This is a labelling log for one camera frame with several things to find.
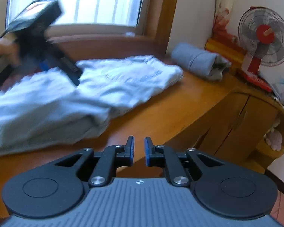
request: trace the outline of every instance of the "electric fan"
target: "electric fan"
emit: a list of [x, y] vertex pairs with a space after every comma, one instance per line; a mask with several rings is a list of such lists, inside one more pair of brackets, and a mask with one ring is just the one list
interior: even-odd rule
[[240, 74], [248, 82], [271, 92], [258, 76], [259, 67], [278, 66], [284, 62], [284, 20], [266, 7], [251, 7], [241, 18], [239, 40], [247, 50]]

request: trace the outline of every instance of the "curtain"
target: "curtain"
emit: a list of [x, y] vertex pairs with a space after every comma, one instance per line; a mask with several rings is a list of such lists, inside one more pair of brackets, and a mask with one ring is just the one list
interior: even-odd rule
[[227, 33], [226, 26], [231, 16], [231, 10], [235, 0], [216, 0], [216, 13], [214, 18], [213, 34], [237, 41], [237, 37]]

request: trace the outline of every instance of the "fan blade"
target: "fan blade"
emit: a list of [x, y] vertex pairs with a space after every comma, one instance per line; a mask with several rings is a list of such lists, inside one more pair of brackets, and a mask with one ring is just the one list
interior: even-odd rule
[[275, 37], [275, 40], [273, 42], [273, 46], [276, 50], [276, 56], [277, 56], [277, 60], [280, 61], [284, 58], [284, 47], [282, 42]]
[[284, 33], [284, 25], [279, 21], [272, 21], [268, 24], [274, 32]]
[[253, 22], [256, 24], [257, 27], [265, 24], [265, 21], [263, 20], [264, 15], [265, 15], [265, 10], [255, 9]]
[[255, 57], [262, 59], [269, 50], [270, 44], [259, 43], [255, 52]]
[[246, 25], [242, 27], [242, 34], [249, 39], [258, 40], [256, 33]]

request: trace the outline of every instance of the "plush toy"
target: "plush toy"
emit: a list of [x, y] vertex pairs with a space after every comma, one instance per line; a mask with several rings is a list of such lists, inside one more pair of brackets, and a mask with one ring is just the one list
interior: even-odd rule
[[280, 124], [280, 118], [277, 118], [273, 126], [266, 132], [264, 136], [265, 142], [271, 147], [274, 151], [280, 151], [283, 141], [282, 134], [275, 128]]

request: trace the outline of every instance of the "gray ridged surface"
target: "gray ridged surface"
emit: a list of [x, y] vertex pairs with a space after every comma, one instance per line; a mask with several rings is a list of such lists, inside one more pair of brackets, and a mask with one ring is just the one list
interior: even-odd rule
[[279, 227], [270, 216], [238, 221], [224, 219], [202, 208], [189, 189], [175, 188], [165, 178], [116, 178], [93, 188], [72, 211], [44, 220], [12, 216], [4, 227]]

